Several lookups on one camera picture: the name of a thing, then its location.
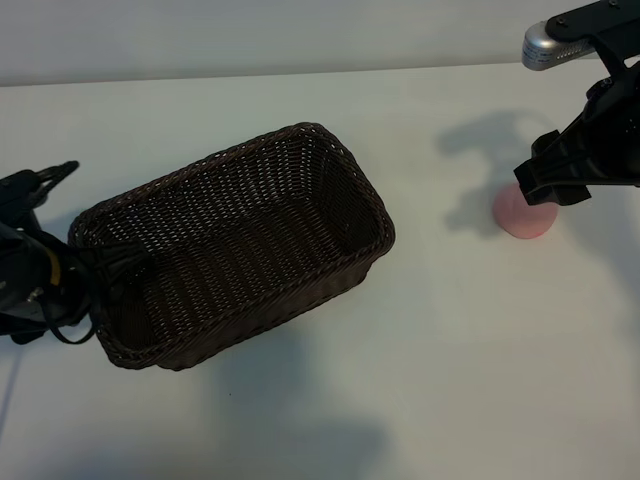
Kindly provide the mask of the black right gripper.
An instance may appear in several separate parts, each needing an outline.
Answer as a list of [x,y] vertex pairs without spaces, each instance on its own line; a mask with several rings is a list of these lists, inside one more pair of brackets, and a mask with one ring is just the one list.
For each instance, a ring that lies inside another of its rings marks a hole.
[[[596,82],[586,97],[581,119],[570,129],[569,144],[578,151],[571,155],[568,178],[548,177],[533,160],[515,168],[528,206],[575,205],[591,198],[588,186],[639,185],[639,66]],[[559,130],[538,137],[531,158],[560,158],[560,138]]]

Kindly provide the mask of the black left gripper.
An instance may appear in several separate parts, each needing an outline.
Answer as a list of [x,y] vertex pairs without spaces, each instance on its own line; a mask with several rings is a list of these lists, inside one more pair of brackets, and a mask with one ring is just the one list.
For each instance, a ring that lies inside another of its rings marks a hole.
[[150,254],[138,241],[74,248],[57,239],[35,244],[50,262],[49,280],[36,298],[34,323],[75,325],[107,304],[109,334],[116,345],[152,345],[151,321],[142,287],[125,283],[146,267]]

